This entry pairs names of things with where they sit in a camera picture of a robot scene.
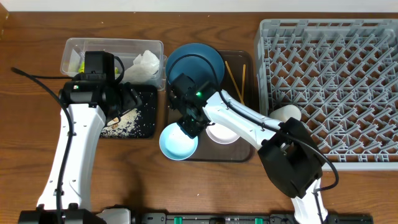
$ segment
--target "white wall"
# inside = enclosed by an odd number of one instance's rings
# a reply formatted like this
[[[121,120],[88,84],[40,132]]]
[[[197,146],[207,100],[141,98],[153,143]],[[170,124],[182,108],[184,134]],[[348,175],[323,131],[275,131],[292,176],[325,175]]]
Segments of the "white wall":
[[[398,12],[397,0],[0,0],[8,11]]]

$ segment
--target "brown tray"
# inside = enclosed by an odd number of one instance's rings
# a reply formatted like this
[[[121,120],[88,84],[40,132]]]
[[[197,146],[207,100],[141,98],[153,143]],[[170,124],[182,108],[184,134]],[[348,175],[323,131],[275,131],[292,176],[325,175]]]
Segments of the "brown tray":
[[[250,103],[253,101],[253,87],[254,76],[252,60],[250,55],[245,51],[240,50],[219,50],[224,61],[228,62],[231,72],[234,76],[235,82],[241,91],[242,89],[242,72],[243,64],[246,64],[246,75],[244,84],[244,103],[248,107],[252,107]],[[235,100],[239,101],[238,93],[233,85],[233,81],[227,71],[225,70],[224,79],[221,82],[222,89],[226,90]],[[181,118],[178,110],[171,110],[166,104],[167,124],[177,122]],[[255,149],[242,138],[239,138],[231,144],[218,144],[211,140],[206,131],[202,131],[199,135],[198,147],[195,153],[186,161],[208,161],[208,162],[245,162],[248,161],[254,154]]]

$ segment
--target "chopstick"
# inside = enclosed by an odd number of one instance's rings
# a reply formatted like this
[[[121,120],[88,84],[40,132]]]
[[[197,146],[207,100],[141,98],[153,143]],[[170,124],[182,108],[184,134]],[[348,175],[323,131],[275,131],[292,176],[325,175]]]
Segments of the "chopstick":
[[[244,99],[244,78],[246,76],[246,64],[243,64],[243,75],[242,75],[242,99]]]
[[[238,93],[239,99],[241,100],[241,104],[244,105],[243,98],[241,96],[241,92],[239,92],[238,85],[235,82],[234,76],[232,75],[231,69],[229,68],[227,61],[225,61],[225,65],[226,65],[226,69],[228,70],[229,75],[231,76],[232,82],[234,83],[234,86],[235,86],[236,92]]]

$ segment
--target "dark placemat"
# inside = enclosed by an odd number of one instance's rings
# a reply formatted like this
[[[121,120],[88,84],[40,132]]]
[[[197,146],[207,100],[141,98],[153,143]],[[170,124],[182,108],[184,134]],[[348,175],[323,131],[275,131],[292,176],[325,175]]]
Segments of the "dark placemat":
[[[121,122],[104,128],[101,138],[150,138],[155,133],[157,89],[150,85],[134,85],[142,105],[121,117]]]
[[[241,91],[242,88],[242,74],[243,65],[246,64],[245,75],[245,93],[244,102],[246,106],[251,107],[254,77],[252,69],[252,61],[247,52],[239,50],[220,50],[224,61],[228,62],[231,72],[234,76],[235,82]],[[238,93],[233,85],[233,81],[227,71],[225,70],[224,79],[221,82],[222,89],[226,90],[235,100],[239,101]],[[171,110],[167,108],[168,119],[167,124],[177,122],[181,117],[178,110]],[[186,159],[187,161],[209,161],[209,162],[244,162],[249,160],[254,154],[254,148],[242,138],[239,138],[231,144],[218,144],[211,140],[206,131],[202,131],[199,135],[198,148],[195,153]]]

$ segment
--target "crumpled white tissue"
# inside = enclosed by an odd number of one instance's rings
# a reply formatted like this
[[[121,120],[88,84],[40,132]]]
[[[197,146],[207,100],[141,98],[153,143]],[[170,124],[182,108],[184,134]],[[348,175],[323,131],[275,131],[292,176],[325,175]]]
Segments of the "crumpled white tissue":
[[[133,62],[133,66],[124,72],[123,81],[144,83],[155,78],[159,70],[159,59],[151,51],[146,50],[143,55],[138,55]]]

